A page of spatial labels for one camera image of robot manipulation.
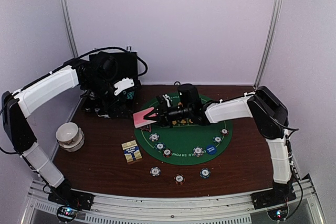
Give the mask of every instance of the black cable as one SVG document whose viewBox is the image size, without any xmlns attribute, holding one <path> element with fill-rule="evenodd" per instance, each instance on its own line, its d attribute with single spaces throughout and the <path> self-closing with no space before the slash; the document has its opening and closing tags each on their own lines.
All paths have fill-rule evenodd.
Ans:
<svg viewBox="0 0 336 224">
<path fill-rule="evenodd" d="M 43 190 L 43 192 L 44 192 L 45 194 L 51 194 L 51 192 L 48 193 L 48 192 L 44 191 L 44 189 L 46 189 L 47 186 L 48 186 L 48 184 L 45 184 L 42 190 Z"/>
<path fill-rule="evenodd" d="M 43 192 L 45 193 L 45 194 L 51 194 L 51 192 L 52 193 L 54 193 L 60 200 L 62 200 L 62 201 L 64 201 L 67 205 L 69 205 L 69 206 L 71 206 L 71 204 L 70 204 L 70 202 L 69 201 L 67 201 L 67 200 L 65 200 L 65 199 L 63 199 L 61 196 L 59 196 L 58 195 L 58 193 L 48 184 L 48 182 L 46 182 L 46 180 L 44 180 L 45 181 L 45 185 L 44 185 L 44 187 L 43 187 Z M 50 189 L 50 193 L 47 193 L 46 191 L 44 191 L 44 189 L 46 188 L 46 186 L 48 186 L 49 187 L 49 189 Z"/>
<path fill-rule="evenodd" d="M 132 55 L 130 52 L 128 52 L 127 50 L 125 50 L 125 49 L 123 49 L 123 48 L 121 48 L 121 47 L 103 47 L 103 48 L 98 48 L 98 49 L 94 49 L 94 50 L 92 50 L 92 51 L 89 51 L 89 52 L 87 52 L 87 53 L 85 53 L 85 54 L 79 56 L 77 59 L 81 59 L 81 58 L 83 58 L 83 57 L 85 57 L 85 56 L 87 56 L 87 55 L 93 54 L 93 53 L 95 53 L 95 52 L 100 52 L 100 51 L 104 51 L 104 50 L 111 50 L 111 49 L 120 50 L 120 51 L 125 52 L 126 54 L 130 54 L 130 55 Z M 144 65 L 144 67 L 145 67 L 145 70 L 144 70 L 142 73 L 138 74 L 138 77 L 140 77 L 140 76 L 143 76 L 144 74 L 147 73 L 147 71 L 148 71 L 148 65 L 147 65 L 147 63 L 146 63 L 144 60 L 142 60 L 138 55 L 137 55 L 136 58 L 137 58 L 137 60 L 138 60 L 139 62 L 141 62 L 141 63 Z"/>
<path fill-rule="evenodd" d="M 10 102 L 11 100 L 8 99 L 8 101 L 4 104 L 4 106 L 2 107 L 2 109 L 0 110 L 0 116 L 1 114 L 4 112 L 5 108 L 7 107 L 7 104 Z M 4 149 L 2 149 L 0 147 L 0 151 L 2 151 L 3 153 L 7 154 L 7 155 L 14 155 L 14 154 L 19 154 L 19 152 L 7 152 Z"/>
<path fill-rule="evenodd" d="M 259 96 L 255 95 L 255 97 L 256 97 L 259 101 L 261 101 L 261 98 L 260 98 Z M 290 128 L 290 127 L 288 127 L 288 126 L 285 126 L 285 125 L 279 123 L 278 120 L 274 119 L 273 116 L 271 116 L 270 114 L 268 114 L 267 110 L 265 109 L 265 107 L 262 105 L 261 102 L 260 102 L 260 105 L 261 105 L 261 107 L 262 107 L 261 109 L 264 111 L 264 113 L 265 113 L 269 118 L 271 118 L 271 120 L 272 120 L 275 124 L 277 124 L 278 126 L 284 128 L 284 129 L 286 129 L 286 130 L 292 131 L 292 132 L 289 134 L 288 137 L 290 137 L 291 134 L 293 134 L 295 131 L 300 130 L 299 128 Z"/>
<path fill-rule="evenodd" d="M 298 183 L 298 185 L 299 185 L 299 187 L 301 189 L 301 198 L 300 198 L 300 201 L 299 201 L 298 205 L 296 206 L 295 210 L 289 216 L 286 217 L 286 220 L 288 220 L 290 217 L 293 216 L 293 214 L 295 214 L 295 212 L 299 209 L 299 206 L 301 205 L 301 202 L 302 202 L 302 199 L 303 199 L 303 189 L 302 189 L 302 186 L 300 184 L 300 181 L 296 177 L 296 174 L 294 173 L 294 169 L 293 169 L 292 166 L 290 167 L 290 170 L 291 170 L 291 172 L 293 174 L 294 179 L 296 180 L 296 182 Z"/>
</svg>

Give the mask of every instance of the blue poker chip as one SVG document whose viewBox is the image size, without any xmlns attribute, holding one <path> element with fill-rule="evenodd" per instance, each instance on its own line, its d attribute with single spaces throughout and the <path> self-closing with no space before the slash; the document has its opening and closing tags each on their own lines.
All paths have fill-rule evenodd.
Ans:
<svg viewBox="0 0 336 224">
<path fill-rule="evenodd" d="M 211 174 L 211 172 L 208 168 L 203 168 L 200 172 L 201 178 L 209 178 L 210 174 Z"/>
<path fill-rule="evenodd" d="M 161 174 L 161 170 L 160 170 L 160 168 L 154 166 L 154 167 L 151 168 L 150 174 L 153 177 L 158 177 Z"/>
<path fill-rule="evenodd" d="M 210 155 L 214 155 L 217 152 L 217 148 L 214 145 L 208 145 L 205 148 L 205 150 L 206 150 L 207 154 L 210 154 Z"/>
</svg>

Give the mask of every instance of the white panel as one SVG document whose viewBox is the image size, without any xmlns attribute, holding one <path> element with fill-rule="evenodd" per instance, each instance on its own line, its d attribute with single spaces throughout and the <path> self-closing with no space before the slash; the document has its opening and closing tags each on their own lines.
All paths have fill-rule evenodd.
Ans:
<svg viewBox="0 0 336 224">
<path fill-rule="evenodd" d="M 144 83 L 252 84 L 274 0 L 67 0 L 79 54 L 139 52 Z"/>
<path fill-rule="evenodd" d="M 19 99 L 18 104 L 25 118 L 29 117 L 37 108 L 42 106 L 57 95 L 68 89 L 72 89 L 79 84 L 75 69 L 70 65 L 58 70 L 55 73 L 34 83 L 27 89 L 17 90 L 19 92 L 14 96 Z"/>
<path fill-rule="evenodd" d="M 327 223 L 336 216 L 336 0 L 283 0 L 262 84 L 300 131 L 292 147 L 301 177 L 310 173 Z"/>
<path fill-rule="evenodd" d="M 237 118 L 252 118 L 253 116 L 247 105 L 249 98 L 242 97 L 221 103 L 213 103 L 207 107 L 205 115 L 210 123 Z"/>
<path fill-rule="evenodd" d="M 30 149 L 23 152 L 23 156 L 52 187 L 56 188 L 64 181 L 63 174 L 56 168 L 38 143 L 34 143 Z"/>
</svg>

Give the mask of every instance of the white cup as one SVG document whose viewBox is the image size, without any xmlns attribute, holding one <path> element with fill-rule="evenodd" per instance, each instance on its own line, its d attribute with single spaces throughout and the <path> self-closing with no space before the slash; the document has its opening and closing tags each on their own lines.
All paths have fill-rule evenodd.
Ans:
<svg viewBox="0 0 336 224">
<path fill-rule="evenodd" d="M 56 131 L 56 139 L 60 144 L 71 145 L 78 141 L 80 136 L 80 128 L 76 123 L 65 123 Z"/>
</svg>

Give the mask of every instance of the black bracket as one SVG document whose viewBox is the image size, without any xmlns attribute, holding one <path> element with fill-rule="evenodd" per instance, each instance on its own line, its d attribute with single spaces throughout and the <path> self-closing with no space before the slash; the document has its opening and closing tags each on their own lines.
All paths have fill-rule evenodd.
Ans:
<svg viewBox="0 0 336 224">
<path fill-rule="evenodd" d="M 261 209 L 285 204 L 287 201 L 295 200 L 296 195 L 291 186 L 291 191 L 282 197 L 278 197 L 276 190 L 272 188 L 271 190 L 253 193 L 251 198 L 254 209 Z"/>
<path fill-rule="evenodd" d="M 93 204 L 93 194 L 84 193 L 82 191 L 71 190 L 71 199 L 69 200 L 70 206 L 78 210 L 91 210 Z M 62 200 L 55 192 L 51 191 L 48 196 L 48 200 L 60 205 L 68 205 L 68 203 Z"/>
</svg>

